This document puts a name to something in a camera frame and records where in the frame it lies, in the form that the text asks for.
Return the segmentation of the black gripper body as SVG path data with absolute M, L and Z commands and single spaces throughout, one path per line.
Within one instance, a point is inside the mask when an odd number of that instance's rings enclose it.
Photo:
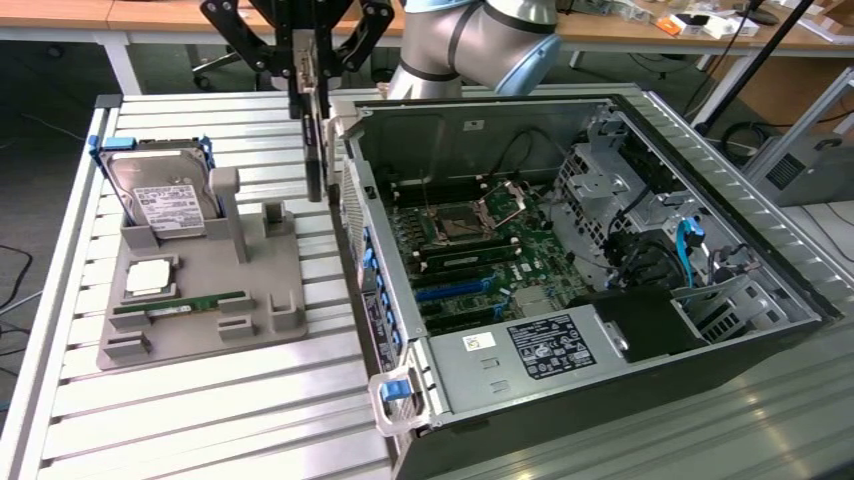
M 272 27 L 315 29 L 338 24 L 353 0 L 251 0 L 251 4 Z

